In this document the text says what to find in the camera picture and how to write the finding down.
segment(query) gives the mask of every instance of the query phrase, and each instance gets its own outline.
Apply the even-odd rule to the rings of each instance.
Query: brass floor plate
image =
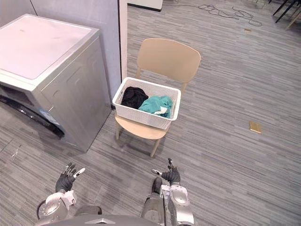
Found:
[[[261,126],[256,122],[250,121],[250,130],[256,133],[261,133]]]

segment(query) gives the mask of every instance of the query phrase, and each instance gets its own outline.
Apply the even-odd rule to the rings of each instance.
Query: chair backrest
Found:
[[[197,73],[200,61],[199,52],[189,46],[167,39],[146,39],[137,58],[137,77],[143,69],[188,83]]]

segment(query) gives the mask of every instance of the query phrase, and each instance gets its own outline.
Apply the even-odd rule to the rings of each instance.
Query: chair seat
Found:
[[[115,114],[116,122],[128,132],[145,139],[158,140],[165,136],[168,129],[159,129],[136,121],[122,118]]]

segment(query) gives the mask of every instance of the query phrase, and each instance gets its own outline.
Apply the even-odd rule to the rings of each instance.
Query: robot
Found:
[[[181,186],[181,177],[173,160],[168,159],[168,172],[151,171],[157,176],[153,181],[151,194],[146,198],[140,217],[123,215],[102,215],[99,206],[85,205],[79,208],[75,216],[67,219],[68,210],[76,203],[76,195],[72,189],[73,182],[81,175],[74,169],[75,164],[65,166],[56,185],[55,193],[41,202],[37,207],[38,222],[36,226],[81,226],[108,224],[114,226],[193,226],[194,218],[185,187]],[[162,179],[169,182],[163,185]],[[39,214],[42,204],[46,204]]]

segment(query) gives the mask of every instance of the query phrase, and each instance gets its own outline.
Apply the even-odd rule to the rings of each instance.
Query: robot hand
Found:
[[[171,168],[170,172],[162,173],[161,177],[167,180],[170,183],[170,185],[174,183],[180,183],[181,181],[180,173],[175,166]]]
[[[151,171],[156,174],[156,175],[160,175],[163,179],[167,180],[170,185],[172,184],[178,184],[180,185],[181,182],[181,177],[180,177],[180,173],[178,171],[178,169],[173,166],[173,160],[168,158],[168,163],[169,163],[169,172],[165,172],[165,173],[161,173],[160,171],[156,170],[156,169],[152,169]]]
[[[75,164],[72,164],[72,162],[65,166],[65,170],[61,173],[59,179],[56,182],[55,192],[65,193],[67,191],[70,191],[75,178],[85,171],[85,168],[82,168],[76,173],[76,169],[74,167]]]

